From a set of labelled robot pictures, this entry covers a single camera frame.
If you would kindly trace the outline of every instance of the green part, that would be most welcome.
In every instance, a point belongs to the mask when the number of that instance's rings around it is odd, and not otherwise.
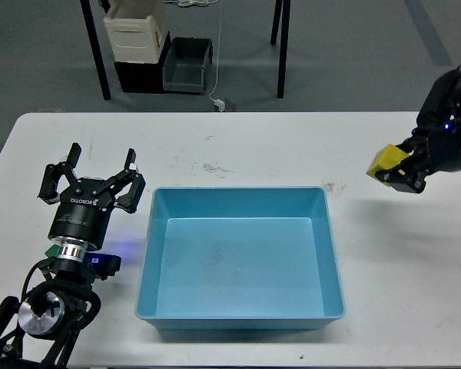
[[[58,255],[59,250],[60,250],[60,247],[57,244],[54,244],[45,252],[45,255],[48,258],[55,257],[56,255]]]

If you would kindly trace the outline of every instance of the gray plastic bin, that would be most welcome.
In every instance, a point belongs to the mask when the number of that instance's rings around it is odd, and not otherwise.
[[[209,38],[174,38],[162,69],[164,91],[203,94],[212,53]]]

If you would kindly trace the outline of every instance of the gray floor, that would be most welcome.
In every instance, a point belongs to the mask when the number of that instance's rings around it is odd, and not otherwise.
[[[102,98],[78,2],[0,0],[0,151],[28,112],[213,111],[206,95],[124,93],[104,12],[97,0],[91,6],[110,101]],[[461,65],[461,0],[294,0],[285,98],[277,100],[273,0],[164,7],[171,36],[212,38],[214,61],[221,12],[213,97],[229,98],[238,111],[418,111],[435,79]]]

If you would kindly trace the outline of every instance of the cable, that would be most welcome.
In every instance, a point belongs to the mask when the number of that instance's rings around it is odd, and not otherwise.
[[[34,306],[38,306],[38,301],[42,295],[48,292],[63,292],[68,297],[77,298],[79,300],[89,302],[91,304],[87,313],[75,323],[75,329],[84,329],[87,327],[101,310],[101,299],[92,290],[82,287],[80,284],[72,283],[71,281],[63,281],[61,279],[53,279],[41,283],[36,288],[33,288],[28,297],[29,304],[34,312]]]
[[[32,275],[34,274],[34,272],[36,271],[36,269],[41,269],[41,267],[44,267],[44,266],[50,264],[52,260],[53,260],[52,258],[48,258],[48,259],[44,259],[44,260],[38,261],[38,262],[31,268],[31,270],[28,272],[28,275],[25,277],[24,285],[22,286],[21,301],[23,301],[23,300],[25,299],[25,295],[27,294],[27,291],[28,291],[29,282],[31,281]],[[46,280],[51,279],[51,275],[50,275],[50,274],[43,274],[43,275],[44,275],[44,277],[45,277]]]
[[[190,6],[207,6],[219,1],[220,0],[166,0],[164,1],[164,4],[175,4],[180,8],[188,8]]]
[[[215,67],[217,71],[215,72],[215,86],[214,89],[210,94],[208,94],[208,97],[210,98],[211,101],[217,102],[214,98],[212,98],[212,94],[215,92],[215,88],[217,88],[217,83],[218,83],[218,59],[219,55],[221,53],[221,34],[222,34],[222,2],[221,2],[221,10],[219,14],[219,19],[218,19],[218,43],[217,43],[217,62],[215,63]]]

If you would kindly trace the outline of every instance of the black cable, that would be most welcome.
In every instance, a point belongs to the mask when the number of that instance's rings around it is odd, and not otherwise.
[[[28,275],[25,277],[24,285],[22,286],[21,302],[25,299],[25,295],[26,295],[27,292],[28,292],[29,282],[31,281],[32,275],[34,274],[34,272],[36,271],[36,269],[38,269],[38,268],[41,267],[41,266],[44,266],[44,267],[45,267],[47,264],[51,263],[51,261],[52,261],[52,258],[48,258],[48,259],[44,259],[44,260],[38,261],[38,262],[37,262],[36,264],[34,264],[34,266],[31,268],[31,270],[29,271]],[[46,279],[46,280],[51,279],[51,275],[50,275],[50,274],[45,274],[45,279]]]
[[[31,281],[32,275],[38,269],[40,261],[34,264],[34,267],[31,268],[31,270],[28,272],[27,277],[25,278],[24,285],[22,286],[22,293],[21,293],[21,301],[25,299],[25,294],[28,291],[28,286],[29,286],[29,281]]]
[[[85,313],[85,315],[76,322],[75,329],[84,329],[87,327],[101,310],[101,299],[95,292],[78,284],[71,283],[70,281],[63,281],[59,279],[43,282],[39,286],[33,288],[28,297],[28,301],[31,306],[34,307],[38,304],[38,299],[40,299],[42,295],[47,294],[48,292],[55,293],[56,291],[64,292],[73,298],[78,298],[82,301],[91,303],[91,307],[87,313]]]

